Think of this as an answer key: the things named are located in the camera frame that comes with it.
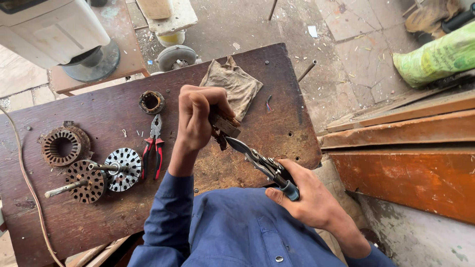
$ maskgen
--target workbench surface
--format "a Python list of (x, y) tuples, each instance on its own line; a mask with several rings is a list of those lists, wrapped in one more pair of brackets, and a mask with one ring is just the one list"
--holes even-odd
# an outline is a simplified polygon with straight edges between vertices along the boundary
[[(233, 55), (244, 71), (264, 86), (254, 98), (241, 122), (239, 139), (257, 149), (263, 156), (290, 158), (306, 168), (315, 168), (322, 153), (305, 107), (285, 44), (279, 43)], [(226, 58), (218, 59), (224, 64)], [(155, 159), (146, 181), (139, 181), (123, 192), (107, 191), (93, 204), (77, 203), (68, 193), (49, 199), (44, 193), (65, 185), (65, 177), (47, 165), (37, 140), (41, 134), (71, 120), (91, 139), (93, 161), (103, 163), (112, 151), (129, 147), (142, 153), (149, 137), (153, 116), (138, 106), (146, 90), (158, 91), (166, 99), (162, 111), (161, 138), (163, 164), (160, 180), (170, 162), (178, 129), (178, 95), (184, 84), (199, 85), (210, 62), (173, 70), (141, 80), (68, 97), (11, 113), (20, 130), (25, 168), (29, 173), (43, 212), (47, 232), (59, 258), (117, 240), (143, 230), (160, 181), (152, 179)], [(272, 95), (270, 106), (266, 100)], [(24, 181), (18, 161), (17, 145), (11, 124), (0, 115), (0, 195), (3, 216), (10, 231), (19, 266), (44, 266), (53, 262), (41, 234), (38, 210)], [(23, 126), (31, 126), (27, 131)], [(199, 154), (195, 165), (195, 188), (198, 194), (228, 187), (262, 187), (269, 184), (264, 174), (244, 161), (244, 156), (231, 148), (225, 151), (210, 141)]]

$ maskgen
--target wall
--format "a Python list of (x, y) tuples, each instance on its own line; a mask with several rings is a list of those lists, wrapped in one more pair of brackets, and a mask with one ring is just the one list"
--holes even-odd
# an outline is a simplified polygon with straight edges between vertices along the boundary
[(475, 226), (364, 195), (359, 200), (397, 266), (475, 266)]

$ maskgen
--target white container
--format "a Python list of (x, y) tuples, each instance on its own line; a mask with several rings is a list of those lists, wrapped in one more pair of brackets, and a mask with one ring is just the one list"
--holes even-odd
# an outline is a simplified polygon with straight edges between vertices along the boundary
[(137, 4), (147, 19), (166, 19), (173, 13), (172, 0), (137, 0)]
[(171, 34), (166, 34), (162, 36), (157, 36), (158, 41), (164, 47), (171, 47), (175, 45), (181, 45), (185, 41), (185, 31), (179, 30)]

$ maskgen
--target small wire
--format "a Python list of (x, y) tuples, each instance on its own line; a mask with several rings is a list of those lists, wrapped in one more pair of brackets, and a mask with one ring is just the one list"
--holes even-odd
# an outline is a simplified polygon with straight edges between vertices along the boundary
[(266, 106), (267, 106), (267, 110), (268, 110), (268, 111), (274, 111), (274, 110), (273, 110), (272, 108), (270, 108), (270, 106), (269, 106), (269, 100), (270, 100), (271, 97), (272, 97), (272, 95), (270, 95), (270, 96), (267, 98), (267, 100), (266, 100)]
[(43, 232), (43, 237), (45, 238), (46, 246), (48, 247), (48, 251), (55, 260), (55, 262), (61, 266), (65, 267), (63, 263), (58, 259), (56, 256), (56, 252), (53, 251), (53, 248), (51, 246), (51, 243), (49, 242), (48, 239), (48, 234), (46, 233), (46, 225), (45, 225), (45, 219), (43, 218), (43, 211), (41, 210), (41, 206), (39, 204), (38, 197), (36, 196), (35, 190), (33, 189), (33, 184), (31, 183), (30, 179), (28, 178), (27, 171), (25, 170), (25, 165), (23, 164), (23, 153), (21, 152), (21, 140), (20, 140), (20, 135), (18, 134), (17, 127), (15, 126), (15, 123), (11, 119), (10, 115), (0, 106), (0, 109), (5, 113), (7, 116), (8, 120), (10, 121), (11, 125), (13, 126), (13, 131), (15, 132), (15, 137), (17, 138), (17, 148), (18, 148), (18, 160), (20, 162), (20, 168), (21, 172), (23, 174), (23, 177), (25, 178), (25, 181), (27, 182), (28, 188), (33, 195), (33, 198), (35, 199), (36, 206), (38, 207), (38, 215), (39, 215), (39, 222), (41, 226), (41, 231)]

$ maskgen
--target dirty cloth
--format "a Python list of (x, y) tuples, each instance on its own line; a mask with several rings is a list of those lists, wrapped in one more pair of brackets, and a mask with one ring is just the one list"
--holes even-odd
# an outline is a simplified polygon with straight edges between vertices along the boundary
[(236, 113), (236, 120), (242, 121), (252, 99), (263, 84), (237, 66), (233, 57), (228, 56), (224, 65), (213, 60), (199, 85), (226, 89), (229, 105)]
[(422, 8), (409, 15), (406, 29), (408, 32), (424, 31), (434, 33), (436, 38), (442, 37), (441, 21), (448, 21), (461, 10), (458, 0), (428, 0)]

